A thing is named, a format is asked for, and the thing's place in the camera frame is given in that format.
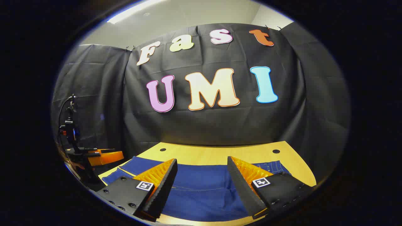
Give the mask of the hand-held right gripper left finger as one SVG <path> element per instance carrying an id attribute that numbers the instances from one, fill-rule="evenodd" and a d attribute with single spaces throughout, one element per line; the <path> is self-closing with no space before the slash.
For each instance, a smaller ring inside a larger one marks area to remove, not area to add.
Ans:
<path id="1" fill-rule="evenodd" d="M 165 207 L 177 170 L 177 159 L 171 159 L 135 177 L 120 176 L 96 193 L 130 215 L 155 222 Z"/>

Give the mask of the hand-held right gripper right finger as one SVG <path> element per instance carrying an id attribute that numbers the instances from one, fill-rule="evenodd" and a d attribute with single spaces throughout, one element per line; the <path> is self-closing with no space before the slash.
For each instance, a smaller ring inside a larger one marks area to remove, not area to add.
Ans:
<path id="1" fill-rule="evenodd" d="M 253 219 L 283 213 L 313 190 L 289 173 L 273 174 L 233 156 L 227 158 L 227 170 Z"/>

